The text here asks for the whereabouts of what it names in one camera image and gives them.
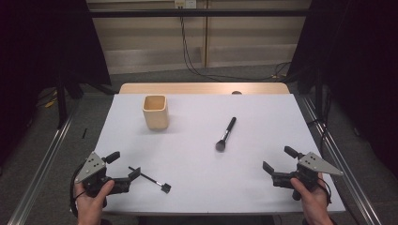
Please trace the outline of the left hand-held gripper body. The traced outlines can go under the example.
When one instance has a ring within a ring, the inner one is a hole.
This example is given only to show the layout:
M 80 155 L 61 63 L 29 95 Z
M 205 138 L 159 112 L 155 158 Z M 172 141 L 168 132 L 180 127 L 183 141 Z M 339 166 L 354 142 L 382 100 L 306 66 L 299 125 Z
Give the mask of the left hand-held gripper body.
M 115 181 L 110 195 L 127 193 L 130 190 L 130 179 L 128 177 L 112 178 L 106 174 L 107 164 L 102 160 L 102 157 L 92 152 L 74 178 L 76 184 L 81 183 L 84 186 L 89 197 L 96 197 L 101 188 L 110 180 Z

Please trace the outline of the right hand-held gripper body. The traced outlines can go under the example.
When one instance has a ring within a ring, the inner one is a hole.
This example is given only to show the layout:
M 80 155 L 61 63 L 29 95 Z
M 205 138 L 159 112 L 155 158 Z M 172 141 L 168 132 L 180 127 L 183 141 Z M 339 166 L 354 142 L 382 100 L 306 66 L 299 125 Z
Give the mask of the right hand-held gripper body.
M 344 173 L 325 161 L 323 158 L 313 152 L 303 154 L 301 159 L 298 159 L 297 168 L 290 173 L 275 172 L 271 176 L 273 186 L 279 188 L 293 189 L 292 198 L 295 201 L 301 199 L 301 195 L 292 186 L 290 179 L 297 178 L 307 189 L 313 190 L 318 187 L 317 180 L 319 173 L 333 174 L 343 176 Z

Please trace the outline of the black brow comb brush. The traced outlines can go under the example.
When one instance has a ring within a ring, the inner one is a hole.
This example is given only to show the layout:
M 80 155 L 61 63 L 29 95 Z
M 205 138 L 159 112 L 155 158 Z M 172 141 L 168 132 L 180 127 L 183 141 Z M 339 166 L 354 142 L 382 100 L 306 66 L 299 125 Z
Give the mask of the black brow comb brush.
M 154 184 L 160 186 L 160 187 L 161 187 L 161 191 L 163 191 L 164 193 L 169 193 L 169 192 L 170 192 L 171 186 L 170 186 L 169 184 L 167 184 L 167 183 L 162 184 L 162 183 L 156 181 L 155 179 L 149 177 L 148 175 L 146 175 L 146 174 L 144 174 L 144 173 L 141 173 L 141 175 L 142 175 L 145 179 L 149 180 L 150 182 L 152 182 L 152 183 L 154 183 Z

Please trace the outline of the fluffy powder makeup brush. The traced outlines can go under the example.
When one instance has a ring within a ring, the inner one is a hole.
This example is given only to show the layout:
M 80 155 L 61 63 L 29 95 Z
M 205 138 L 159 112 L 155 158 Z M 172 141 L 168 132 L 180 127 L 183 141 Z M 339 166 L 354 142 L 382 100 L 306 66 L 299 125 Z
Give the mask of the fluffy powder makeup brush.
M 227 139 L 228 139 L 236 121 L 237 121 L 237 119 L 235 117 L 233 117 L 231 119 L 231 121 L 230 121 L 226 131 L 222 135 L 221 139 L 215 144 L 215 148 L 217 151 L 222 152 L 225 149 Z

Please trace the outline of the cream ceramic square cup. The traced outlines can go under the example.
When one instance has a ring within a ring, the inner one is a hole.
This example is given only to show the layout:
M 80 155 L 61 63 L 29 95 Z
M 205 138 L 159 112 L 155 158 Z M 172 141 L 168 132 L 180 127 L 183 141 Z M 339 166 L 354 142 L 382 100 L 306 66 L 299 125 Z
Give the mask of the cream ceramic square cup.
M 169 126 L 169 114 L 166 96 L 146 96 L 143 103 L 143 114 L 150 129 L 165 129 Z

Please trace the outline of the person's left hand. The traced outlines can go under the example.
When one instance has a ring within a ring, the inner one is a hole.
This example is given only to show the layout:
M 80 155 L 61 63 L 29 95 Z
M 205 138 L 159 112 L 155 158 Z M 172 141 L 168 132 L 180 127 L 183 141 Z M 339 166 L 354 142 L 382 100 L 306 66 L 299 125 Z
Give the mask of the person's left hand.
M 86 195 L 82 184 L 75 185 L 77 194 L 78 225 L 100 225 L 103 202 L 115 185 L 114 180 L 108 181 L 99 191 L 99 194 L 92 198 Z

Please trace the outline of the person's right hand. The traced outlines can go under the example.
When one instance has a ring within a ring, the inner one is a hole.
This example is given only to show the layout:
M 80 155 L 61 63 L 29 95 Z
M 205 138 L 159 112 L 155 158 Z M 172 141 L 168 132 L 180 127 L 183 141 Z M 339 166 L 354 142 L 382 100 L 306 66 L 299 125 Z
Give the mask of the person's right hand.
M 301 195 L 301 205 L 304 217 L 309 225 L 334 225 L 328 213 L 328 198 L 324 191 L 326 187 L 322 182 L 320 173 L 317 180 L 320 187 L 313 190 L 307 189 L 297 178 L 291 178 L 290 182 Z

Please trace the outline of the white table mat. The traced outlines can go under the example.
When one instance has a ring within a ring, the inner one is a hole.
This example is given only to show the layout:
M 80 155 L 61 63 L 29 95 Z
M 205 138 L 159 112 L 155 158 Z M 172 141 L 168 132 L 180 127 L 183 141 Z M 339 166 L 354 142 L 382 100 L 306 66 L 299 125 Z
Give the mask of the white table mat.
M 115 96 L 95 151 L 120 158 L 108 175 L 132 168 L 171 186 L 169 193 L 143 176 L 129 192 L 111 195 L 108 213 L 133 215 L 255 215 L 296 213 L 291 190 L 274 187 L 263 168 L 290 173 L 297 162 L 286 146 L 301 153 L 317 147 L 293 95 L 170 95 L 169 126 L 151 130 L 144 96 Z M 237 121 L 219 152 L 231 119 Z

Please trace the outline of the black metal stand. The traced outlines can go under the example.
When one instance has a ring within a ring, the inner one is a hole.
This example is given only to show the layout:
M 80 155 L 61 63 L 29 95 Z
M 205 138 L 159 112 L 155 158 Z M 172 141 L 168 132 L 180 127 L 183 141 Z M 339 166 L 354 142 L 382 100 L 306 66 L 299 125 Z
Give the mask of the black metal stand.
M 58 101 L 58 129 L 61 129 L 67 121 L 68 111 L 66 102 L 66 90 L 62 74 L 59 73 L 56 79 L 56 95 Z

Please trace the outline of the black curtain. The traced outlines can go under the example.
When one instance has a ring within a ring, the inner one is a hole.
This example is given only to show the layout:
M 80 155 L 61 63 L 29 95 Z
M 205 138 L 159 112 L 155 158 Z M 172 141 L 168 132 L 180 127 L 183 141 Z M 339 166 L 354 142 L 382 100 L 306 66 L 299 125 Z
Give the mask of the black curtain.
M 322 81 L 398 178 L 398 0 L 311 0 L 288 77 Z
M 63 83 L 109 85 L 86 0 L 0 0 L 0 166 L 36 110 L 38 94 Z

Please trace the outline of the aluminium floor rail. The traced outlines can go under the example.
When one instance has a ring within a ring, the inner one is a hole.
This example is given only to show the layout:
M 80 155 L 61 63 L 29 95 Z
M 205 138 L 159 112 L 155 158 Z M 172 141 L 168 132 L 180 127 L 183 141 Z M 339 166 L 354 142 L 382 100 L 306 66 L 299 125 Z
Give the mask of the aluminium floor rail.
M 336 192 L 340 194 L 347 214 L 355 221 L 355 225 L 382 225 L 373 204 L 353 174 L 327 125 L 316 115 L 312 100 L 299 96 L 298 105 L 308 119 L 309 130 L 320 155 L 344 173 L 342 177 L 333 175 L 331 180 L 337 186 Z
M 40 165 L 38 166 L 38 169 L 36 170 L 32 181 L 29 183 L 27 190 L 22 195 L 21 200 L 17 204 L 17 207 L 15 208 L 10 220 L 8 221 L 8 225 L 24 225 L 24 223 L 26 222 L 27 217 L 34 205 L 34 202 L 42 188 L 44 180 L 47 177 L 50 167 L 54 162 L 54 158 L 57 155 L 58 150 L 62 145 L 62 142 L 65 140 L 66 135 L 68 134 L 71 121 L 73 120 L 73 117 L 76 114 L 79 105 L 80 100 L 74 100 L 71 103 L 71 108 L 68 111 L 67 118 L 63 122 L 62 126 L 56 130 L 52 142 L 48 147 L 43 160 L 40 162 Z

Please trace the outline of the black horizontal frame bar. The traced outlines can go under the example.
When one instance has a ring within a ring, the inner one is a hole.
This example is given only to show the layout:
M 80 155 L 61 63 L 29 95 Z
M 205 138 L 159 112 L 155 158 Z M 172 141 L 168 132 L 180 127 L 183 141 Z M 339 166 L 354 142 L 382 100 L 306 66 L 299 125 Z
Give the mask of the black horizontal frame bar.
M 301 17 L 311 15 L 309 9 L 90 9 L 93 18 L 135 17 Z

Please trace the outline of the white wall power outlet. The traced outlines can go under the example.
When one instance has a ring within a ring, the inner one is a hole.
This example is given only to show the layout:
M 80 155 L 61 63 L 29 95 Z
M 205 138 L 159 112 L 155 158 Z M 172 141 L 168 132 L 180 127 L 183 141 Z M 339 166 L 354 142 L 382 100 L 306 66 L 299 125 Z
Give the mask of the white wall power outlet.
M 197 8 L 197 2 L 196 0 L 175 0 L 175 8 L 195 9 Z

